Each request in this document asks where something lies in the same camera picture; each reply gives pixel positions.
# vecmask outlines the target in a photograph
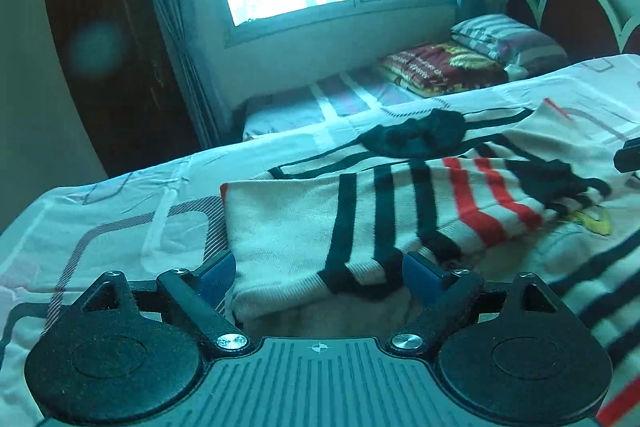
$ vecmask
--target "window sill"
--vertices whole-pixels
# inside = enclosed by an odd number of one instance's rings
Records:
[[[322,6],[312,6],[302,10],[283,13],[230,27],[225,31],[225,48],[285,32],[301,26],[326,22],[333,19],[374,13],[387,10],[410,8],[455,6],[457,0],[353,0],[333,2]]]

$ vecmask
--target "striped pillow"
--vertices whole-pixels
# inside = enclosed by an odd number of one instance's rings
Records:
[[[518,66],[527,77],[559,70],[569,61],[548,35],[502,14],[483,15],[453,26],[451,37],[505,66]]]

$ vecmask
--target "pillow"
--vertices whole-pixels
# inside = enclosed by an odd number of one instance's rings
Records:
[[[502,14],[483,15],[453,26],[451,37],[503,65],[539,76],[568,65],[564,49],[548,35]]]
[[[380,60],[385,76],[425,98],[507,82],[502,66],[468,48],[425,44]]]

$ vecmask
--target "red headboard panel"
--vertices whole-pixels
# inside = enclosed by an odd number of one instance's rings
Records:
[[[622,27],[608,0],[508,0],[506,13],[553,37],[572,63],[640,54],[640,18]]]

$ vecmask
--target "striped bed sheet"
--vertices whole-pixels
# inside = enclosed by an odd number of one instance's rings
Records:
[[[242,140],[331,122],[420,98],[393,84],[377,66],[338,73],[310,86],[249,99]]]

